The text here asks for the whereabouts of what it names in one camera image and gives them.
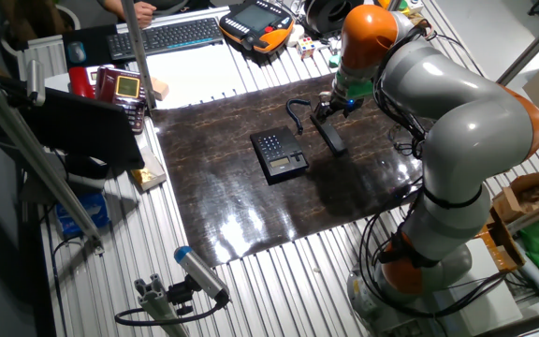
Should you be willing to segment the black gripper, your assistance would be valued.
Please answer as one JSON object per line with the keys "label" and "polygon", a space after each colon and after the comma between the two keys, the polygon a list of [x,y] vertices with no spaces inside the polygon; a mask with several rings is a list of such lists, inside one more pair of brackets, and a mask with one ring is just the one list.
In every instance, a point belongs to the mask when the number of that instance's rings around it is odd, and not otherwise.
{"label": "black gripper", "polygon": [[321,92],[319,94],[320,102],[314,109],[313,116],[319,123],[329,121],[339,114],[343,113],[344,117],[359,109],[362,106],[362,99],[351,99],[334,94],[332,92]]}

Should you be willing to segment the person's bare hand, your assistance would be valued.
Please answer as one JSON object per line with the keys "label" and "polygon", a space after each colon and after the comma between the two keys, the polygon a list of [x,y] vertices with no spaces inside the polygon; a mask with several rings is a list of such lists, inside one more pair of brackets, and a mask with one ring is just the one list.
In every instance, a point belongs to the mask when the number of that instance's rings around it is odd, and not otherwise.
{"label": "person's bare hand", "polygon": [[134,4],[134,10],[136,12],[138,26],[140,28],[146,28],[151,24],[157,7],[147,2],[139,1]]}

